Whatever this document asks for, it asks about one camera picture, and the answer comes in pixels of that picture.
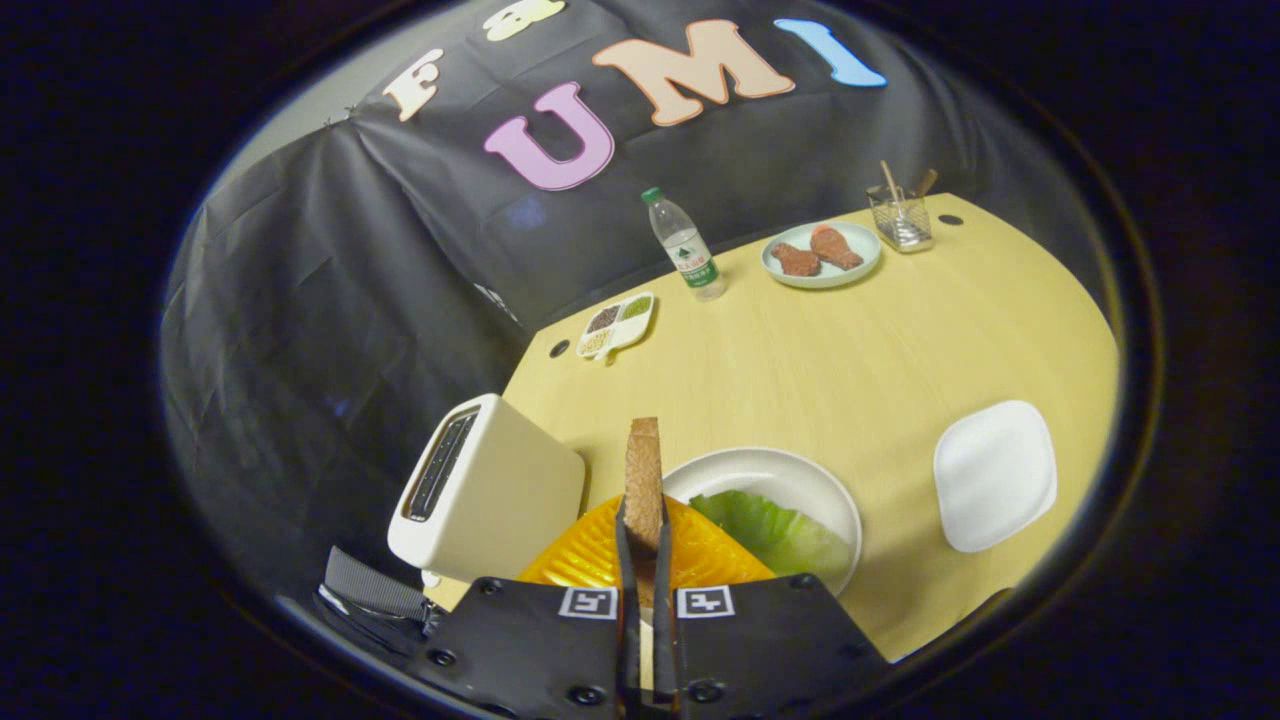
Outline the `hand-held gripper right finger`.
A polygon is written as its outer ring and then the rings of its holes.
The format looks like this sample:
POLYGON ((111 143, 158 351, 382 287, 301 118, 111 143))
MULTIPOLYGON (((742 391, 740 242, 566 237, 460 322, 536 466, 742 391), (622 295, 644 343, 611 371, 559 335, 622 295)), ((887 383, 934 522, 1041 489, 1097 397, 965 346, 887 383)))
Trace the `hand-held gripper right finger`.
POLYGON ((655 683, 678 719, 809 719, 859 706, 890 662, 826 584, 777 577, 699 511, 666 501, 655 683))

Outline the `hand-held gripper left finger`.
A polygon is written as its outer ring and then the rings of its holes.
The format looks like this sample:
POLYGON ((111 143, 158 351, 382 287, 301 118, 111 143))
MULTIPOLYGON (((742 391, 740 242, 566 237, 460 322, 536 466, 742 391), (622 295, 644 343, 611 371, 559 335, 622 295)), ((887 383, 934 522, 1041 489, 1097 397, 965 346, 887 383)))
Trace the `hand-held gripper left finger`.
POLYGON ((603 587, 480 577, 410 660, 467 717, 621 719, 639 680, 637 592, 614 498, 581 521, 603 538, 603 587))

